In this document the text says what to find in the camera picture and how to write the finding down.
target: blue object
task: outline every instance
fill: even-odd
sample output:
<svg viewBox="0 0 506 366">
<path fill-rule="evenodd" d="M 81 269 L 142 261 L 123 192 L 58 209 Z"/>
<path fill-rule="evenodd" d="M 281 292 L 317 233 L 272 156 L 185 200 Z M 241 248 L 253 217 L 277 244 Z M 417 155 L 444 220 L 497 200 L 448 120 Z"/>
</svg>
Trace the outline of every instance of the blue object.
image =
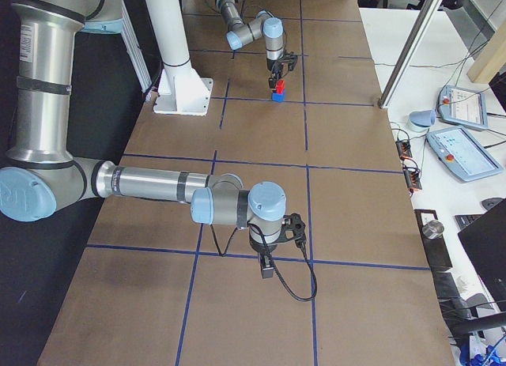
<svg viewBox="0 0 506 366">
<path fill-rule="evenodd" d="M 444 165 L 463 182 L 504 170 L 463 126 L 429 132 L 427 142 Z"/>
<path fill-rule="evenodd" d="M 191 219 L 199 224 L 212 224 L 214 219 L 213 192 L 210 188 L 198 188 L 191 197 Z"/>
<path fill-rule="evenodd" d="M 234 32 L 227 32 L 227 41 L 228 45 L 233 50 L 239 50 L 243 46 L 243 43 L 240 41 L 239 36 Z"/>
<path fill-rule="evenodd" d="M 279 38 L 283 35 L 283 22 L 279 18 L 267 18 L 263 22 L 263 35 L 268 38 Z"/>
<path fill-rule="evenodd" d="M 37 221 L 56 211 L 56 198 L 39 176 L 5 167 L 0 170 L 0 210 L 16 221 Z"/>
<path fill-rule="evenodd" d="M 454 109 L 457 108 L 459 102 L 464 104 L 470 104 L 471 98 L 478 100 L 477 109 L 479 109 L 478 117 L 473 121 L 462 119 L 464 116 L 468 116 L 467 107 L 463 108 L 463 113 L 459 114 L 459 118 L 454 113 Z M 454 123 L 462 125 L 475 130 L 484 130 L 489 128 L 489 121 L 487 119 L 487 108 L 485 105 L 485 95 L 482 92 L 476 92 L 471 89 L 464 89 L 460 87 L 454 87 L 452 85 L 445 85 L 440 92 L 439 102 L 437 104 L 437 110 L 441 115 L 441 120 L 446 123 Z"/>
<path fill-rule="evenodd" d="M 120 34 L 123 31 L 123 19 L 86 22 L 85 27 L 81 31 L 91 34 Z"/>
<path fill-rule="evenodd" d="M 273 182 L 256 184 L 249 195 L 247 202 L 253 213 L 266 221 L 281 220 L 285 216 L 286 196 L 281 187 Z"/>
<path fill-rule="evenodd" d="M 276 101 L 277 103 L 282 103 L 283 101 L 285 101 L 285 95 L 286 95 L 286 91 L 283 91 L 282 93 L 272 92 L 272 96 L 270 98 L 272 99 L 272 101 Z"/>
<path fill-rule="evenodd" d="M 428 111 L 412 111 L 410 113 L 410 121 L 413 125 L 422 126 L 427 129 L 436 122 L 436 111 L 430 109 Z"/>
</svg>

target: light blue joint cap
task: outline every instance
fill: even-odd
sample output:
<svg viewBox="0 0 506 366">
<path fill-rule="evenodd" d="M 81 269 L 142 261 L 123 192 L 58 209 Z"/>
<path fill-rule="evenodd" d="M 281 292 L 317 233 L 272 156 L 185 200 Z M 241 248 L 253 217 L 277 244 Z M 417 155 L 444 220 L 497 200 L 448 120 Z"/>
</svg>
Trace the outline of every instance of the light blue joint cap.
<svg viewBox="0 0 506 366">
<path fill-rule="evenodd" d="M 263 35 L 269 38 L 279 38 L 283 35 L 283 22 L 279 18 L 267 18 L 263 22 Z"/>
<path fill-rule="evenodd" d="M 5 167 L 0 170 L 0 210 L 16 221 L 37 221 L 56 211 L 56 198 L 39 176 Z"/>
<path fill-rule="evenodd" d="M 228 45 L 233 50 L 239 50 L 243 46 L 243 43 L 240 41 L 239 36 L 234 32 L 227 32 L 227 41 Z"/>
<path fill-rule="evenodd" d="M 247 202 L 253 213 L 266 221 L 281 220 L 286 211 L 286 195 L 273 182 L 261 182 L 251 188 Z"/>
<path fill-rule="evenodd" d="M 123 31 L 123 19 L 113 21 L 86 22 L 82 32 L 91 34 L 120 34 Z"/>
<path fill-rule="evenodd" d="M 199 224 L 212 224 L 214 219 L 213 192 L 198 188 L 191 197 L 191 219 Z"/>
</svg>

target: red and blue object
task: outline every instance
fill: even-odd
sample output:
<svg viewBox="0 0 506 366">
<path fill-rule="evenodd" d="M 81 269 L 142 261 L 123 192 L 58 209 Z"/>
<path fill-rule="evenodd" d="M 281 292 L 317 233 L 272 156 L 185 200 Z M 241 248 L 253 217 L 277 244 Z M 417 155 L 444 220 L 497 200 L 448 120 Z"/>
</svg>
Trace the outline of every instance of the red and blue object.
<svg viewBox="0 0 506 366">
<path fill-rule="evenodd" d="M 285 81 L 283 79 L 278 80 L 276 82 L 276 89 L 273 90 L 271 99 L 272 101 L 276 101 L 277 103 L 282 103 L 285 101 Z"/>
</svg>

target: blue block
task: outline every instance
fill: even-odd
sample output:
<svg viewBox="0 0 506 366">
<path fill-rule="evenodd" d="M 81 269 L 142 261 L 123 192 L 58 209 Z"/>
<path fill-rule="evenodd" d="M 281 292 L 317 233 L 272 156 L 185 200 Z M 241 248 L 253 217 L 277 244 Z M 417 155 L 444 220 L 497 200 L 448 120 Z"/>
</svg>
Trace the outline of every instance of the blue block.
<svg viewBox="0 0 506 366">
<path fill-rule="evenodd" d="M 283 93 L 272 92 L 271 99 L 272 101 L 276 101 L 277 103 L 282 103 L 283 101 L 285 101 L 285 95 L 286 91 L 283 91 Z"/>
</svg>

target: metal pole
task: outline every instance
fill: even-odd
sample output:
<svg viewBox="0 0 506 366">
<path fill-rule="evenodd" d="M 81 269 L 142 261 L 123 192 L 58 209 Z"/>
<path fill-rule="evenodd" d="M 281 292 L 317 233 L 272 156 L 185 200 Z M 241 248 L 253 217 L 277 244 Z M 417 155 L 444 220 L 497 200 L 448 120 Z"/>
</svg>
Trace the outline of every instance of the metal pole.
<svg viewBox="0 0 506 366">
<path fill-rule="evenodd" d="M 391 101 L 391 98 L 397 89 L 398 83 L 401 81 L 402 75 L 406 71 L 406 68 L 410 65 L 411 58 L 413 57 L 421 39 L 424 37 L 427 28 L 434 17 L 434 13 L 438 10 L 443 0 L 425 0 L 424 5 L 421 8 L 418 18 L 414 23 L 413 29 L 411 30 L 410 36 L 402 49 L 402 52 L 395 64 L 392 75 L 388 80 L 387 86 L 383 91 L 383 95 L 379 99 L 378 105 L 380 108 L 387 108 Z"/>
</svg>

